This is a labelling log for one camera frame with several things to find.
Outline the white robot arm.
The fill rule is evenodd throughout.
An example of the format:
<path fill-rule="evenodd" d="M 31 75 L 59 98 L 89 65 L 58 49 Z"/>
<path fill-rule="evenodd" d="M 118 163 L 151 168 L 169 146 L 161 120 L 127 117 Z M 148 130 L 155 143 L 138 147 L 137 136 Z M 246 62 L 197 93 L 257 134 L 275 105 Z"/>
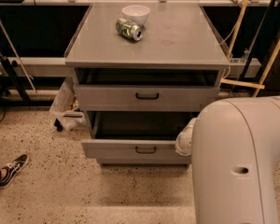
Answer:
<path fill-rule="evenodd" d="M 196 224 L 279 224 L 280 96 L 223 99 L 178 135 L 191 157 Z"/>

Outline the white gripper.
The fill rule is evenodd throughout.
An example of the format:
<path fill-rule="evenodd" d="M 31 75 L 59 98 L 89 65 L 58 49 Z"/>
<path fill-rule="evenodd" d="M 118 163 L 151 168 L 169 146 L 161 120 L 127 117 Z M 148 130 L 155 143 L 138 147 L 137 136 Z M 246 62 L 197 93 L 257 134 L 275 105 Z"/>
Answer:
<path fill-rule="evenodd" d="M 189 156 L 191 154 L 192 135 L 195 122 L 196 118 L 191 119 L 175 140 L 175 152 L 181 156 Z"/>

